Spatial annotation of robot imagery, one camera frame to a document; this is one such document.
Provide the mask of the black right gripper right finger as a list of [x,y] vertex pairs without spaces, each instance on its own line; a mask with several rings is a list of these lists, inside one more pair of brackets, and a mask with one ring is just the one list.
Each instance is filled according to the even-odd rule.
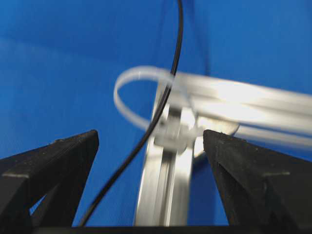
[[312,164],[206,130],[208,157],[231,225],[312,225]]

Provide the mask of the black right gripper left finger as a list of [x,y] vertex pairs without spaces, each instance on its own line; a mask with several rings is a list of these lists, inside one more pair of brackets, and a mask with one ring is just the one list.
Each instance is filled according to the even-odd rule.
[[98,147],[90,130],[1,159],[1,227],[72,226]]

